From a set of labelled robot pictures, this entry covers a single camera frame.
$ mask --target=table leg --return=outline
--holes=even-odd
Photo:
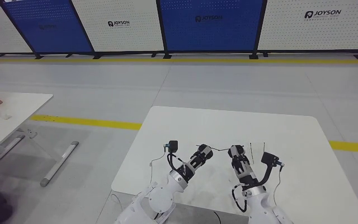
[[[12,140],[12,142],[10,142],[10,144],[8,144],[6,147],[0,146],[0,150],[2,150],[2,152],[0,153],[0,159],[4,157],[12,148],[14,148],[14,146],[18,144],[18,142],[21,141],[24,137],[25,136],[23,135],[19,135],[14,140]]]
[[[56,160],[55,165],[51,168],[51,170],[46,174],[46,176],[42,179],[40,182],[40,185],[42,187],[45,187],[48,185],[52,177],[56,174],[56,172],[59,170],[61,165],[66,161],[68,156],[71,154],[71,152],[78,146],[78,142],[74,141],[71,143],[71,145],[66,149],[65,153],[61,156],[57,152],[55,152],[50,147],[42,147],[35,141],[36,138],[41,138],[39,135],[37,135],[36,132],[33,132],[29,127],[22,125],[22,129],[24,130],[25,135],[27,135],[40,149],[42,149],[44,152],[46,152],[51,158]]]
[[[71,152],[78,146],[78,142],[74,141],[71,143],[71,145],[67,148],[65,153],[62,155],[62,159],[60,161],[57,161],[56,164],[51,168],[51,170],[46,174],[46,176],[42,179],[40,182],[40,185],[45,187],[50,182],[51,178],[55,175],[55,173],[58,171],[58,169],[61,167],[61,165],[65,162],[67,157],[71,154]]]

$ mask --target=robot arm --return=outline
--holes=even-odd
[[[232,166],[240,182],[235,188],[242,186],[245,208],[242,209],[236,200],[235,202],[242,212],[246,211],[246,203],[249,205],[251,209],[249,224],[293,224],[281,208],[269,205],[269,194],[264,186],[270,177],[272,168],[279,165],[281,171],[285,164],[279,161],[277,156],[264,152],[261,162],[267,165],[267,169],[263,179],[258,181],[242,146],[231,146],[228,153],[232,158]]]
[[[178,149],[177,146],[177,141],[170,141],[169,144],[164,145],[165,148],[168,148],[168,162],[172,168],[172,171],[167,174],[167,182],[159,185],[156,182],[151,183],[123,210],[115,224],[161,224],[173,212],[175,208],[174,193],[184,192],[189,180],[195,175],[195,171],[213,156],[211,148],[202,144],[190,157],[190,161],[183,162],[183,165],[177,169],[172,163],[172,157],[175,157],[174,153]],[[160,214],[156,219],[150,218],[141,206],[141,202],[146,196],[148,196],[150,208]]]

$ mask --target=pegboard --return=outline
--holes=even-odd
[[[268,0],[258,49],[358,49],[357,37],[357,0]]]
[[[253,50],[262,0],[161,0],[168,50]]]
[[[72,0],[97,52],[163,50],[156,0]]]
[[[23,0],[3,5],[34,51],[92,51],[69,0]]]
[[[0,8],[0,53],[31,53],[22,36]]]

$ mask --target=table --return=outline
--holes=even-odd
[[[0,146],[0,159],[14,148],[19,141],[28,136],[34,141],[37,146],[49,154],[56,164],[51,168],[48,174],[42,179],[41,186],[47,186],[51,178],[55,175],[63,162],[71,154],[74,148],[78,145],[78,142],[72,142],[63,155],[57,154],[53,149],[49,147],[42,147],[35,140],[40,138],[37,133],[32,131],[24,122],[28,120],[30,116],[35,114],[41,107],[43,107],[53,97],[52,94],[28,94],[28,93],[15,93],[15,92],[0,92],[0,99],[3,104],[0,104],[0,144],[7,139],[18,128],[24,130],[24,135],[19,135],[11,143],[5,147]]]
[[[286,164],[276,201],[294,223],[358,221],[358,199],[321,127],[311,116],[152,107],[112,183],[112,190],[128,194],[142,191],[150,182],[150,161],[163,155],[163,144],[169,140],[178,140],[176,155],[184,161],[197,150],[196,144],[214,148],[244,145],[247,157],[255,163],[251,162],[259,180],[266,169],[260,163],[265,143],[265,151]],[[185,192],[175,195],[175,202],[242,214],[231,196],[238,179],[230,162],[226,151],[214,151],[214,156],[189,181]],[[153,162],[153,181],[166,181],[170,170],[165,157]],[[278,170],[273,170],[265,184],[272,205]]]

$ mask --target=yellow floor line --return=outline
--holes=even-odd
[[[69,59],[69,58],[58,58],[58,59],[46,59],[41,60],[34,59],[0,59],[1,62],[34,62],[34,63],[46,63],[46,62],[161,62],[161,63],[172,63],[172,62],[196,62],[196,63],[293,63],[293,64],[358,64],[357,59],[200,59],[200,58],[173,58],[173,59],[161,59],[161,58],[101,58],[98,60],[93,59]]]
[[[329,143],[334,150],[358,152],[358,143],[356,143],[356,142],[330,141]]]
[[[130,130],[139,130],[142,124],[131,123],[131,122],[115,122],[110,120],[94,120],[94,119],[84,119],[84,118],[67,118],[63,116],[48,116],[48,115],[34,115],[31,117],[31,120],[38,120],[42,122],[56,122],[56,123],[65,123],[65,124],[79,124],[79,125],[90,125],[106,128],[120,128],[120,129],[130,129]]]
[[[106,128],[120,128],[129,130],[139,130],[142,124],[131,123],[131,122],[116,122],[111,120],[94,120],[84,118],[67,118],[63,116],[48,116],[48,115],[34,115],[31,120],[38,120],[42,122],[55,122],[55,123],[66,123],[66,124],[79,124],[79,125],[90,125]],[[358,143],[355,142],[329,142],[332,149],[358,152]]]

